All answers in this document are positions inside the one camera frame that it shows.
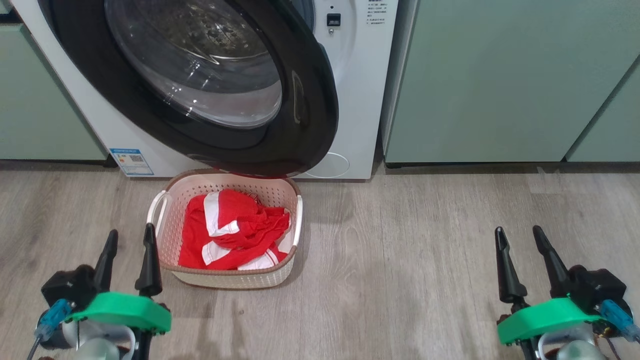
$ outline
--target green cabinet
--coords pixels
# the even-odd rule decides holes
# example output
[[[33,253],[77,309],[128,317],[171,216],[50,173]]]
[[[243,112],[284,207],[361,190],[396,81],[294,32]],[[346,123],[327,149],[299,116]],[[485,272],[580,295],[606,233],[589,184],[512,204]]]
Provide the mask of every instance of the green cabinet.
[[[105,157],[26,27],[0,24],[0,159]]]
[[[389,72],[401,81],[387,79],[399,84],[383,105],[387,163],[560,161],[640,52],[638,19],[637,0],[421,0],[399,12],[396,30],[413,26],[406,56],[392,50],[404,61]]]
[[[640,71],[635,67],[602,114],[585,129],[568,161],[640,161]]]

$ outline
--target washing machine door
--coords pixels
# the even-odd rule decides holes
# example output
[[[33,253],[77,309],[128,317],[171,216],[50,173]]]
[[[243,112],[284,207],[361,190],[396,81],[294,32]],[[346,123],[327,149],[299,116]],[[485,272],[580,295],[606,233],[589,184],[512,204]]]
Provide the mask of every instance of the washing machine door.
[[[167,146],[237,174],[316,165],[338,123],[313,0],[41,0],[77,68]]]

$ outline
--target red fabric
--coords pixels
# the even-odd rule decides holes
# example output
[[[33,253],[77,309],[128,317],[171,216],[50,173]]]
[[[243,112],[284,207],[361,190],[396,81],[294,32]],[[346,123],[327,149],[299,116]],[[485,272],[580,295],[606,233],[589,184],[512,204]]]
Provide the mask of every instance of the red fabric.
[[[178,265],[207,270],[235,270],[238,266],[262,256],[271,249],[279,261],[287,254],[278,250],[275,243],[289,228],[289,214],[284,208],[267,208],[257,204],[249,195],[235,190],[220,192],[218,225],[237,220],[240,231],[236,234],[210,237],[204,213],[206,195],[193,197],[184,216],[182,248]],[[214,241],[221,247],[232,249],[227,255],[205,265],[202,247]]]

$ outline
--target green plastic bracket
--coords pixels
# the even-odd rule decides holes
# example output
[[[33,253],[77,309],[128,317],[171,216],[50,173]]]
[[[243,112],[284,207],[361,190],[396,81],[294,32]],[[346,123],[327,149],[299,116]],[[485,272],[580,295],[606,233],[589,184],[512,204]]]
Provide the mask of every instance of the green plastic bracket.
[[[171,313],[148,297],[107,292],[98,294],[84,310],[72,313],[67,321],[85,319],[137,327],[154,335],[171,330]]]
[[[553,332],[581,322],[602,320],[600,315],[587,315],[568,297],[551,299],[526,307],[498,324],[498,337],[502,344],[526,340],[546,332]]]

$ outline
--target laundry basket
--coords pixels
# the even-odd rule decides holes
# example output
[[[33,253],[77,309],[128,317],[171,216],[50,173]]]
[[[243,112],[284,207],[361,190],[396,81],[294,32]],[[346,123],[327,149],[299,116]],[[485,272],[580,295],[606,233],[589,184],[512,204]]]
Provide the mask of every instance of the laundry basket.
[[[290,211],[289,229],[278,240],[278,249],[288,253],[283,261],[260,270],[198,270],[178,265],[187,204],[194,196],[224,189],[255,193],[263,205],[284,207]],[[192,170],[174,177],[166,189],[156,195],[149,207],[147,222],[156,225],[161,267],[171,271],[181,281],[208,288],[268,288],[282,283],[291,273],[300,239],[302,196],[300,189],[290,179],[252,179],[223,174],[213,169]]]

